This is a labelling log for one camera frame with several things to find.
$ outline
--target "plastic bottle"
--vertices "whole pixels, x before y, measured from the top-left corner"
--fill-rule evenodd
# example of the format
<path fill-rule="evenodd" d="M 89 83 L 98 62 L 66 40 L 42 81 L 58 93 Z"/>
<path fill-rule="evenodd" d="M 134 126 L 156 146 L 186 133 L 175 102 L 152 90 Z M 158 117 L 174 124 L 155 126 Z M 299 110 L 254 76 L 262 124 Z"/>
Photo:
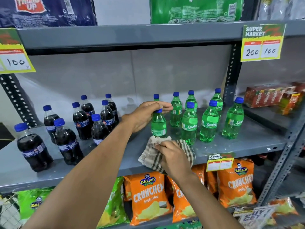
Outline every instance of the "plastic bottle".
<path fill-rule="evenodd" d="M 194 91 L 193 90 L 189 90 L 189 97 L 187 98 L 187 100 L 185 102 L 185 109 L 187 108 L 187 103 L 188 102 L 193 102 L 195 104 L 194 111 L 197 112 L 197 101 L 194 97 Z"/>
<path fill-rule="evenodd" d="M 196 140 L 198 118 L 195 112 L 195 103 L 187 102 L 187 108 L 182 116 L 181 139 L 189 145 L 193 145 Z"/>
<path fill-rule="evenodd" d="M 161 138 L 166 137 L 166 120 L 162 115 L 162 109 L 156 110 L 152 114 L 152 135 Z"/>
<path fill-rule="evenodd" d="M 72 106 L 74 107 L 73 122 L 79 138 L 82 140 L 91 138 L 91 126 L 87 114 L 80 108 L 78 102 L 72 103 Z"/>
<path fill-rule="evenodd" d="M 64 126 L 65 121 L 62 118 L 56 119 L 54 125 L 57 127 L 55 142 L 63 155 L 65 163 L 67 165 L 78 164 L 84 158 L 84 155 L 75 133 L 69 127 Z"/>
<path fill-rule="evenodd" d="M 92 138 L 96 145 L 99 145 L 108 135 L 109 129 L 101 121 L 101 116 L 99 114 L 92 115 L 93 127 L 92 127 Z"/>
<path fill-rule="evenodd" d="M 41 137 L 30 132 L 26 123 L 17 124 L 14 128 L 16 132 L 22 132 L 17 138 L 17 147 L 32 170 L 39 172 L 48 169 L 53 162 L 53 158 Z"/>
<path fill-rule="evenodd" d="M 173 100 L 171 104 L 173 106 L 173 110 L 170 112 L 170 125 L 173 127 L 180 127 L 182 117 L 182 103 L 179 99 L 179 92 L 173 93 Z"/>
<path fill-rule="evenodd" d="M 115 123 L 116 125 L 118 125 L 119 121 L 119 117 L 117 115 L 117 108 L 116 108 L 116 104 L 113 102 L 112 98 L 111 98 L 111 94 L 106 94 L 106 100 L 108 100 L 108 105 L 111 108 L 111 110 L 113 111 L 114 114 L 114 119 L 115 119 Z"/>
<path fill-rule="evenodd" d="M 159 94 L 154 94 L 154 95 L 153 95 L 153 100 L 154 100 L 154 101 L 160 101 L 159 98 L 160 98 L 160 97 L 159 97 Z"/>
<path fill-rule="evenodd" d="M 82 95 L 83 101 L 81 108 L 87 114 L 91 127 L 93 126 L 92 115 L 95 114 L 93 105 L 89 102 L 86 95 Z"/>
<path fill-rule="evenodd" d="M 102 100 L 101 119 L 103 123 L 108 127 L 109 131 L 112 132 L 116 127 L 115 118 L 113 111 L 108 106 L 108 100 Z"/>
<path fill-rule="evenodd" d="M 210 100 L 209 107 L 204 111 L 201 121 L 200 140 L 204 142 L 211 142 L 215 138 L 217 124 L 218 124 L 218 112 L 217 101 Z"/>
<path fill-rule="evenodd" d="M 236 97 L 234 105 L 227 112 L 227 119 L 224 124 L 222 135 L 228 139 L 234 139 L 238 135 L 245 115 L 244 110 L 242 109 L 243 102 L 243 98 Z"/>
<path fill-rule="evenodd" d="M 212 97 L 212 100 L 216 100 L 217 101 L 217 106 L 216 106 L 216 110 L 218 112 L 218 116 L 219 116 L 219 119 L 221 117 L 221 113 L 222 113 L 222 106 L 224 104 L 222 98 L 221 98 L 221 88 L 216 88 L 215 89 L 215 94 L 214 96 Z"/>
<path fill-rule="evenodd" d="M 47 131 L 51 137 L 52 143 L 55 144 L 56 127 L 54 126 L 54 120 L 59 119 L 59 116 L 52 111 L 51 105 L 43 106 L 43 110 L 44 110 L 43 123 L 47 127 Z"/>

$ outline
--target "blue bottle cap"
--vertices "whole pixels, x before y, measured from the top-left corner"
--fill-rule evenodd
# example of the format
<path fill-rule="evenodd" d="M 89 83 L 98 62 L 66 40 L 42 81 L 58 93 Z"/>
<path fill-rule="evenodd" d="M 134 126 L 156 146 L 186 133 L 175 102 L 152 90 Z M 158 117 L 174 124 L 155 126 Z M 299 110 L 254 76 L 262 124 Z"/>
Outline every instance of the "blue bottle cap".
<path fill-rule="evenodd" d="M 56 120 L 54 120 L 54 126 L 59 127 L 59 126 L 63 126 L 65 125 L 65 120 L 62 118 L 58 118 Z"/>
<path fill-rule="evenodd" d="M 242 98 L 242 97 L 236 97 L 235 98 L 235 103 L 242 104 L 243 102 L 244 102 L 244 98 Z"/>
<path fill-rule="evenodd" d="M 188 102 L 186 104 L 187 108 L 195 108 L 195 103 L 194 102 Z"/>
<path fill-rule="evenodd" d="M 42 108 L 44 111 L 52 110 L 51 105 L 44 105 Z"/>
<path fill-rule="evenodd" d="M 102 105 L 107 105 L 108 104 L 108 100 L 102 100 Z"/>
<path fill-rule="evenodd" d="M 156 111 L 154 111 L 154 112 L 156 112 L 156 113 L 161 113 L 161 112 L 162 112 L 162 109 L 156 110 Z"/>
<path fill-rule="evenodd" d="M 27 130 L 28 126 L 26 123 L 20 123 L 20 124 L 16 124 L 14 126 L 14 129 L 16 132 L 21 132 L 21 131 L 24 131 L 24 130 Z"/>
<path fill-rule="evenodd" d="M 77 108 L 77 107 L 79 107 L 80 105 L 79 105 L 78 102 L 74 102 L 74 103 L 72 103 L 72 106 L 73 106 L 74 108 Z"/>
<path fill-rule="evenodd" d="M 216 107 L 217 106 L 217 100 L 210 100 L 209 105 L 212 107 Z"/>
<path fill-rule="evenodd" d="M 100 121 L 100 120 L 101 120 L 100 114 L 93 114 L 92 115 L 92 121 Z"/>
<path fill-rule="evenodd" d="M 82 96 L 81 96 L 81 99 L 82 99 L 82 100 L 86 100 L 86 99 L 87 99 L 87 96 L 86 96 L 86 95 L 82 95 Z"/>

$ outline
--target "hand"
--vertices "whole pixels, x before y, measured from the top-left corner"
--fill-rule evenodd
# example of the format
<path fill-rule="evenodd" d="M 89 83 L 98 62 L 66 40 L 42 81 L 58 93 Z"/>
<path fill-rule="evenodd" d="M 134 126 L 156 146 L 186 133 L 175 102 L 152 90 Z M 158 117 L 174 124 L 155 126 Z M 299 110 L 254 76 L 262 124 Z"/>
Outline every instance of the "hand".
<path fill-rule="evenodd" d="M 192 175 L 190 162 L 185 152 L 175 141 L 163 141 L 156 144 L 156 149 L 162 154 L 161 166 L 178 185 L 189 179 Z"/>
<path fill-rule="evenodd" d="M 173 110 L 171 103 L 162 101 L 143 102 L 132 113 L 122 116 L 122 122 L 128 122 L 132 125 L 132 132 L 140 131 L 152 118 L 152 113 L 162 108 L 162 113 Z"/>

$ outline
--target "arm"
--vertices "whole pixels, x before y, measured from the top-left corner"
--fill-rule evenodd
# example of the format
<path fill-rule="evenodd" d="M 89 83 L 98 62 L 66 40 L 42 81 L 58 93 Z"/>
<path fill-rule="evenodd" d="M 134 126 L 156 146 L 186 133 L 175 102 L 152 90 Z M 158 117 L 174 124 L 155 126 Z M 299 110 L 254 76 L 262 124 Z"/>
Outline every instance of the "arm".
<path fill-rule="evenodd" d="M 141 130 L 166 102 L 144 102 L 56 186 L 23 229 L 95 229 L 106 207 L 130 135 Z"/>
<path fill-rule="evenodd" d="M 204 229 L 244 229 L 192 173 L 184 151 L 175 141 L 164 141 L 156 148 L 163 154 L 163 169 L 180 187 Z"/>

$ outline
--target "green package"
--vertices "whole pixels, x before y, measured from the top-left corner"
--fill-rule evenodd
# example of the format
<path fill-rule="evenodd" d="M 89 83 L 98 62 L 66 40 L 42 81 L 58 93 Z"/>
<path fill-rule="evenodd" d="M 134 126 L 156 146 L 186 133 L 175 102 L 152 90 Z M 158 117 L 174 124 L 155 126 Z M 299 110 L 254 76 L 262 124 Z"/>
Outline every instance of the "green package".
<path fill-rule="evenodd" d="M 96 228 L 130 223 L 123 205 L 123 181 L 124 177 L 116 178 L 108 203 Z"/>
<path fill-rule="evenodd" d="M 238 21 L 244 0 L 149 0 L 151 24 Z"/>
<path fill-rule="evenodd" d="M 155 229 L 179 229 L 181 223 L 173 223 L 165 227 L 156 227 Z"/>
<path fill-rule="evenodd" d="M 25 223 L 34 214 L 53 189 L 54 187 L 47 187 L 17 192 L 22 223 Z"/>
<path fill-rule="evenodd" d="M 202 224 L 198 219 L 181 223 L 181 229 L 202 229 Z"/>

